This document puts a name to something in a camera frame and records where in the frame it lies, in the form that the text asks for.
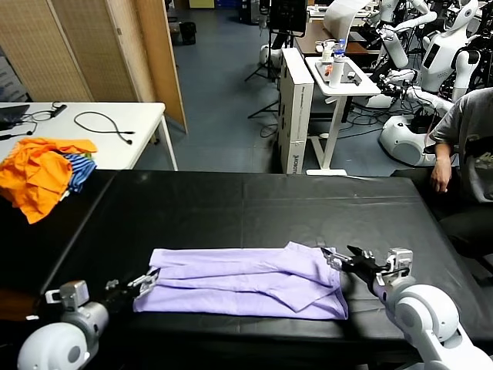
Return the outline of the person hand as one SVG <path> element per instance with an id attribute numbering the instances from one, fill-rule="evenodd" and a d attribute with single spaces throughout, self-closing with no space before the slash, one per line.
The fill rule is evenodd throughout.
<path id="1" fill-rule="evenodd" d="M 451 179 L 451 164 L 436 162 L 431 173 L 431 186 L 437 193 L 447 193 Z"/>

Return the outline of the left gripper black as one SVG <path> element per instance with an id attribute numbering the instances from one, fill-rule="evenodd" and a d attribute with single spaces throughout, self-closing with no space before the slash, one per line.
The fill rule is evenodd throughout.
<path id="1" fill-rule="evenodd" d="M 127 284 L 127 287 L 117 288 L 117 279 L 108 281 L 106 289 L 109 289 L 99 301 L 109 313 L 131 311 L 135 298 L 141 298 L 148 294 L 156 285 L 159 277 L 159 268 L 150 268 L 143 274 Z"/>

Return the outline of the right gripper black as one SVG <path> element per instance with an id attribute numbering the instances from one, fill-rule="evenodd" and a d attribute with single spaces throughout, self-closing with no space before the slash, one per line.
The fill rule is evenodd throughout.
<path id="1" fill-rule="evenodd" d="M 373 284 L 379 273 L 388 269 L 388 264 L 379 265 L 372 251 L 347 245 L 351 256 L 340 256 L 333 247 L 321 247 L 321 253 L 327 264 L 334 270 L 355 274 L 366 284 Z"/>

